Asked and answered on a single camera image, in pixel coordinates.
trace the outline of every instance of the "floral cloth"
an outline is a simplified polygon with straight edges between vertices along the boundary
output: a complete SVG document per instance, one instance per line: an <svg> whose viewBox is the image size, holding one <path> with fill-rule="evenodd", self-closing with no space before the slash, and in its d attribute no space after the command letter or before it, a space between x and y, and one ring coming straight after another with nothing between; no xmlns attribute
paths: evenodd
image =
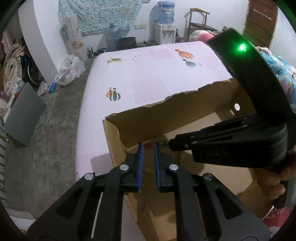
<svg viewBox="0 0 296 241"><path fill-rule="evenodd" d="M265 219L263 223L269 228L272 236L284 225L289 217L289 211L287 208L273 209Z"/></svg>
<svg viewBox="0 0 296 241"><path fill-rule="evenodd" d="M59 22L64 40L68 39L64 18L77 15L81 34L104 32L114 22L129 30L142 3L150 0L59 0Z"/></svg>
<svg viewBox="0 0 296 241"><path fill-rule="evenodd" d="M289 103L296 105L296 81L293 78L294 75L291 75L291 72L287 71L288 67L285 64L278 64L271 56L263 51L260 54L281 84Z"/></svg>

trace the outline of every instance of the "concrete floor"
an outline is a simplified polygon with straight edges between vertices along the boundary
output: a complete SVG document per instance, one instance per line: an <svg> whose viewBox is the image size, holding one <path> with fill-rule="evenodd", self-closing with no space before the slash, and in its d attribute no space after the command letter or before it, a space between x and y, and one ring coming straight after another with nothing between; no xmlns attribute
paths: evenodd
<svg viewBox="0 0 296 241"><path fill-rule="evenodd" d="M75 146L80 105L94 58L68 86L42 99L47 104L29 146L11 140L7 148L5 189L9 207L35 218L75 183Z"/></svg>

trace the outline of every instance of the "metal screw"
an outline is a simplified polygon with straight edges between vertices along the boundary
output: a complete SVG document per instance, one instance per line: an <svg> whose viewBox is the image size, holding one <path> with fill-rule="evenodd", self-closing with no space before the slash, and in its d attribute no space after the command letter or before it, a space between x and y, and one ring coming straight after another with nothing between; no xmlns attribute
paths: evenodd
<svg viewBox="0 0 296 241"><path fill-rule="evenodd" d="M92 173L87 173L87 174L85 174L84 178L85 178L86 180L91 180L91 179L94 178L94 175L93 175Z"/></svg>
<svg viewBox="0 0 296 241"><path fill-rule="evenodd" d="M172 170L172 171L176 171L176 170L178 170L178 166L176 165L176 164L171 164L170 166L169 166L169 168Z"/></svg>
<svg viewBox="0 0 296 241"><path fill-rule="evenodd" d="M203 175L204 179L211 181L213 179L213 175L210 173L205 173Z"/></svg>
<svg viewBox="0 0 296 241"><path fill-rule="evenodd" d="M122 170L122 171L126 171L127 169L129 169L129 166L126 165L126 164L123 164L123 165L121 165L119 168L120 168L120 170Z"/></svg>

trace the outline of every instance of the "wooden door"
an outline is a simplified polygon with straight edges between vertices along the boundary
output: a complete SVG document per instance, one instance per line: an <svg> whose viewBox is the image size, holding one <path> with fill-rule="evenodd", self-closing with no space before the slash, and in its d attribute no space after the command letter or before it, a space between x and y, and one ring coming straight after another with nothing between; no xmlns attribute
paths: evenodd
<svg viewBox="0 0 296 241"><path fill-rule="evenodd" d="M269 47L277 13L277 5L272 0L250 0L244 38L255 46Z"/></svg>

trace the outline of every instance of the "wooden chair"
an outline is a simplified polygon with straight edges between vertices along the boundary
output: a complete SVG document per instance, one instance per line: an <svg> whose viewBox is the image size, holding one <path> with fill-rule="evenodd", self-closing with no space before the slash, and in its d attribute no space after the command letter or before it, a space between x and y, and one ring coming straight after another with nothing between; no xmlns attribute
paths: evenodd
<svg viewBox="0 0 296 241"><path fill-rule="evenodd" d="M203 13L205 13L205 23L204 24L202 24L202 23L192 23L191 22L192 12L203 12ZM204 10L202 10L200 8L197 8L197 7L190 8L190 18L189 18L189 28L188 28L187 40L189 39L189 35L190 35L190 27L198 28L200 30L210 30L210 31L216 31L217 30L215 28L212 28L212 27L206 25L207 24L207 15L208 14L210 14L210 13L207 12L207 11L204 11Z"/></svg>

